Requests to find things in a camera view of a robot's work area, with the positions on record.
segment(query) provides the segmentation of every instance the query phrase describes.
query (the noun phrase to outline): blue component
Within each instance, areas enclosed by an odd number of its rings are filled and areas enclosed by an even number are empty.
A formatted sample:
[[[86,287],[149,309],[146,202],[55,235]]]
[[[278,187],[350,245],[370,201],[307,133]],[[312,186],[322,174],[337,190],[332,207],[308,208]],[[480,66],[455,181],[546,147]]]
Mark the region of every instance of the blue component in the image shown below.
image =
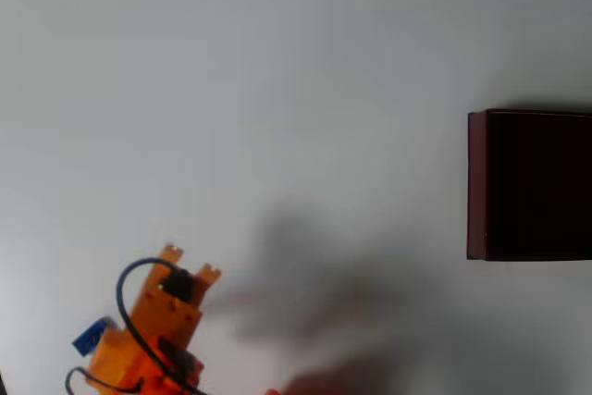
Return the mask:
[[[97,320],[92,326],[87,328],[79,337],[77,337],[72,345],[82,356],[86,356],[92,353],[96,346],[99,344],[101,337],[105,333],[108,327],[114,327],[115,323],[113,320],[105,316]]]

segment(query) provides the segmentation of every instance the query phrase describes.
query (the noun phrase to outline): black object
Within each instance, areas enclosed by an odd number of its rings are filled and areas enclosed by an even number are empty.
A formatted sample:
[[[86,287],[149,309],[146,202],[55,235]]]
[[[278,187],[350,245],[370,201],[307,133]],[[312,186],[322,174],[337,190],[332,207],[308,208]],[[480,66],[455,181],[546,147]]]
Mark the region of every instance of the black object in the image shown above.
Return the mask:
[[[193,295],[193,278],[184,268],[176,268],[161,282],[162,291],[175,298],[189,302]]]
[[[468,198],[469,259],[592,259],[592,114],[470,114]]]
[[[6,388],[4,387],[4,382],[2,381],[1,375],[0,375],[0,395],[6,395]]]
[[[100,384],[104,388],[108,388],[108,389],[111,389],[111,390],[114,390],[114,391],[120,392],[120,393],[138,393],[138,392],[140,392],[140,389],[142,388],[141,381],[138,382],[138,384],[136,386],[134,386],[133,388],[130,388],[130,389],[118,388],[116,386],[111,386],[110,384],[107,384],[104,381],[101,381],[99,378],[96,378],[96,377],[92,376],[91,374],[89,374],[84,367],[74,367],[66,375],[65,386],[66,386],[66,393],[68,395],[74,395],[74,392],[72,391],[72,387],[70,385],[70,381],[72,379],[72,375],[74,375],[76,372],[80,372],[81,374],[86,376],[88,379],[90,379],[91,381],[94,381],[95,383]]]
[[[191,354],[175,346],[175,344],[167,339],[163,337],[158,338],[158,350],[175,364],[179,370],[179,375],[183,379],[187,379],[189,373],[195,371],[195,362]]]
[[[150,345],[146,342],[146,340],[142,337],[142,334],[138,331],[138,329],[134,326],[133,322],[131,321],[130,316],[128,315],[128,311],[126,310],[125,304],[123,303],[123,284],[126,282],[126,278],[128,275],[135,270],[136,268],[142,265],[148,264],[160,264],[165,265],[168,267],[171,272],[175,273],[179,271],[179,268],[174,265],[173,263],[169,263],[168,261],[161,259],[161,258],[144,258],[139,259],[128,265],[121,275],[119,275],[119,279],[117,280],[117,287],[116,287],[116,298],[117,298],[117,309],[119,309],[119,314],[123,318],[123,322],[126,324],[126,327],[129,330],[131,336],[136,340],[138,345],[146,352],[146,354],[150,357],[150,359],[160,367],[160,370],[163,373],[179,384],[184,390],[189,393],[194,393],[197,395],[206,395],[204,392],[200,391],[197,388],[192,387],[190,384],[187,383],[187,380],[184,379],[182,376],[178,375],[174,371],[168,368],[168,366],[156,355],[156,353],[152,350]]]

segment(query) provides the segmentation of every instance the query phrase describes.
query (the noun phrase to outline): black wire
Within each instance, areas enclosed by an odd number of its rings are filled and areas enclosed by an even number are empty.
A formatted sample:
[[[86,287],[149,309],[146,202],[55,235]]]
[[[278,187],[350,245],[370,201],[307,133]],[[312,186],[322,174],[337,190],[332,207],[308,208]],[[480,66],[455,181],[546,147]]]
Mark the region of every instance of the black wire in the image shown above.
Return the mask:
[[[158,355],[152,350],[150,345],[146,342],[146,340],[142,337],[138,329],[133,325],[130,316],[126,310],[125,304],[123,303],[123,284],[126,281],[128,275],[136,268],[147,265],[147,264],[159,264],[164,265],[171,269],[171,271],[176,271],[178,268],[173,263],[169,263],[168,261],[161,259],[161,258],[145,258],[135,261],[128,265],[121,275],[119,275],[119,279],[117,280],[117,289],[116,289],[116,296],[117,296],[117,309],[119,309],[119,313],[123,318],[123,322],[126,324],[126,327],[129,330],[131,336],[136,340],[138,345],[143,349],[144,352],[150,357],[150,359],[160,367],[160,370],[163,373],[179,384],[184,390],[187,390],[189,393],[194,393],[196,395],[206,395],[204,392],[200,391],[197,388],[192,387],[187,381],[185,381],[182,377],[178,376],[174,372],[172,372],[168,366],[158,358]]]
[[[74,392],[72,391],[72,387],[70,386],[70,380],[72,379],[72,375],[75,372],[80,372],[81,374],[83,374],[84,376],[86,376],[91,381],[94,381],[95,383],[100,384],[101,386],[103,386],[105,388],[108,388],[108,389],[111,389],[111,390],[115,390],[115,391],[120,392],[120,393],[139,393],[140,392],[140,389],[142,388],[142,382],[141,381],[138,384],[136,384],[136,386],[134,386],[131,389],[124,389],[124,388],[118,388],[116,386],[111,386],[110,384],[107,384],[104,381],[101,381],[96,376],[92,376],[91,374],[89,374],[84,367],[74,367],[66,375],[66,381],[64,383],[64,385],[66,386],[66,392],[68,393],[68,395],[74,395]]]

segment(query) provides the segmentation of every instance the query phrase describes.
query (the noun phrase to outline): dark box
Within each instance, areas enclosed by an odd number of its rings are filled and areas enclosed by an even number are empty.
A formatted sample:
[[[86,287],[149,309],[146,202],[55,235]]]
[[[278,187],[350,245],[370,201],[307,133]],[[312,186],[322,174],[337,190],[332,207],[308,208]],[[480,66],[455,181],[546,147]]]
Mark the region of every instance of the dark box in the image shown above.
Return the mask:
[[[467,257],[592,259],[592,114],[469,115]]]

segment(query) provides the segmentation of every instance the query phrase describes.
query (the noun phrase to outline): black connector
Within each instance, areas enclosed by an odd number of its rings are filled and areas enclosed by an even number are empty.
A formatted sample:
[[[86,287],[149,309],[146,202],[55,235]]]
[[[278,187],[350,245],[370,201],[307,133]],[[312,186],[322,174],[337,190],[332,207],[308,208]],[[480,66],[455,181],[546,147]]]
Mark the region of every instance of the black connector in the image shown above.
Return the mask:
[[[162,291],[183,302],[189,302],[193,295],[193,277],[184,268],[176,267],[163,279],[161,286]]]

